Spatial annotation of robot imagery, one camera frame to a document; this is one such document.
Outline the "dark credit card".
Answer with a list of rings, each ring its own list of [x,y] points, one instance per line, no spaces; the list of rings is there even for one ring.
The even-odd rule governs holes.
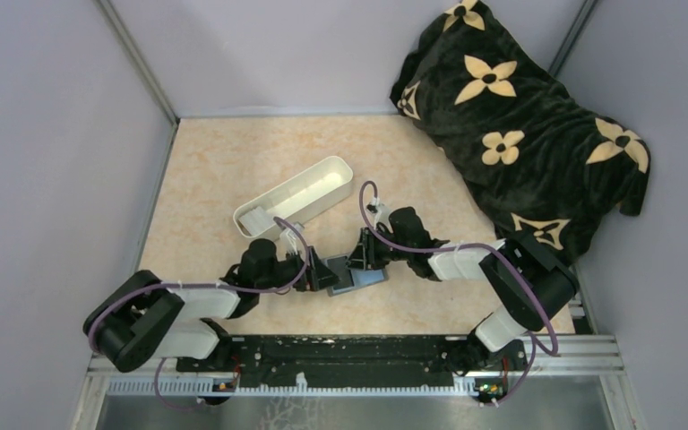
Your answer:
[[[332,290],[341,290],[351,288],[353,286],[353,280],[351,272],[347,266],[347,261],[348,257],[346,255],[332,257],[326,261],[328,268],[339,279],[335,285],[331,286]]]

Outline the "white plastic tray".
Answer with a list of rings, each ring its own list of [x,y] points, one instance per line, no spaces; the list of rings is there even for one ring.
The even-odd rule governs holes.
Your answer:
[[[291,224],[305,224],[345,200],[353,189],[354,171],[351,166],[338,156],[330,156],[239,206],[232,220],[239,233],[249,240],[276,241],[282,231],[278,224],[260,236],[249,237],[239,227],[237,216],[249,208],[260,206],[274,219],[278,217]]]

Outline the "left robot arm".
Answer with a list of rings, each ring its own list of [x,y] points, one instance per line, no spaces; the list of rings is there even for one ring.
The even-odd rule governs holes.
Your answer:
[[[279,259],[271,240],[256,239],[214,284],[168,284],[150,270],[135,272],[91,312],[82,331],[121,373],[153,358],[191,358],[219,371],[233,357],[219,321],[245,316],[266,294],[315,292],[339,281],[313,247]]]

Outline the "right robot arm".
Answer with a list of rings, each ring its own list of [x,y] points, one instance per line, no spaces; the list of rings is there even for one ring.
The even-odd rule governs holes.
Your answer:
[[[573,272],[530,233],[489,244],[453,243],[432,237],[412,207],[361,228],[347,266],[375,271],[391,262],[405,262],[426,280],[489,282],[501,304],[470,333],[469,359],[480,369],[493,368],[519,336],[549,329],[579,290]]]

